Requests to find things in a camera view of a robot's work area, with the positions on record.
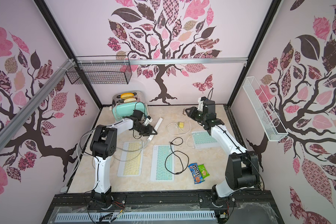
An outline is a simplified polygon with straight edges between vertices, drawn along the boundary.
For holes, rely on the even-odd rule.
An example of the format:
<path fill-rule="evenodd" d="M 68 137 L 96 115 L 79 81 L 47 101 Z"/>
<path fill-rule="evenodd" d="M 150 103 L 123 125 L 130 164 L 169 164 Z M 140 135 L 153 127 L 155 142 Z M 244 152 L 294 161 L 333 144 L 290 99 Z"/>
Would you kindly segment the yellow wireless keyboard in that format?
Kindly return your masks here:
<path fill-rule="evenodd" d="M 143 145 L 140 141 L 125 142 L 119 159 L 118 177 L 140 176 L 143 163 Z"/>

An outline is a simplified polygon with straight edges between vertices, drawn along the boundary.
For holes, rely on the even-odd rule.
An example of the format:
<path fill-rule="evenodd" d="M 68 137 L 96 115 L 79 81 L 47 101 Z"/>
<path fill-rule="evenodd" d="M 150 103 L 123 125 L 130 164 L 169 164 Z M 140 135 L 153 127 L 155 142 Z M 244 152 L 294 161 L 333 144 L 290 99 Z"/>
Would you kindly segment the white power strip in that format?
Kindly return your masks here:
<path fill-rule="evenodd" d="M 159 126 L 161 125 L 162 121 L 163 121 L 163 118 L 159 118 L 159 120 L 157 121 L 157 123 L 156 123 L 156 125 L 155 125 L 155 127 L 154 127 L 154 129 L 155 129 L 156 131 L 158 131 L 158 128 L 159 128 Z M 152 139 L 154 138 L 154 136 L 149 136 L 149 138 L 147 139 L 148 142 L 151 142 Z"/>

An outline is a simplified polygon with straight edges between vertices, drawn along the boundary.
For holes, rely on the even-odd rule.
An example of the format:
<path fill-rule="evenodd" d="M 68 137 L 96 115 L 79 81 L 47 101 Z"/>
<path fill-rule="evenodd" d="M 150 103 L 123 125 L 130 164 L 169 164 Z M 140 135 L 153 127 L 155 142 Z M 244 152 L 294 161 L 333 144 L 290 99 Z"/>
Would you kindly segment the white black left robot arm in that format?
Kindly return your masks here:
<path fill-rule="evenodd" d="M 156 129 L 150 125 L 151 117 L 144 112 L 133 110 L 132 115 L 123 117 L 111 125 L 98 125 L 90 144 L 95 159 L 95 186 L 91 191 L 94 202 L 108 208 L 113 204 L 112 188 L 109 179 L 111 158 L 117 148 L 118 135 L 134 130 L 141 136 L 157 135 Z"/>

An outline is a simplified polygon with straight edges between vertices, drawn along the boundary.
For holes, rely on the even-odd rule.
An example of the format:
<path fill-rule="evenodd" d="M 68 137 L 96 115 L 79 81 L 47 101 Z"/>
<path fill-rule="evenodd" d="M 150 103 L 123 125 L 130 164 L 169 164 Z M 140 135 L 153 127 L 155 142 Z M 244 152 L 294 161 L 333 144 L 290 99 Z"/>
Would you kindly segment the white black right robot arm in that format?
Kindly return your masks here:
<path fill-rule="evenodd" d="M 217 118 L 215 108 L 214 101 L 201 97 L 198 107 L 187 108 L 185 113 L 201 125 L 228 155 L 225 179 L 212 187 L 212 203 L 220 207 L 236 191 L 258 187 L 262 178 L 257 154 L 237 142 L 224 122 Z"/>

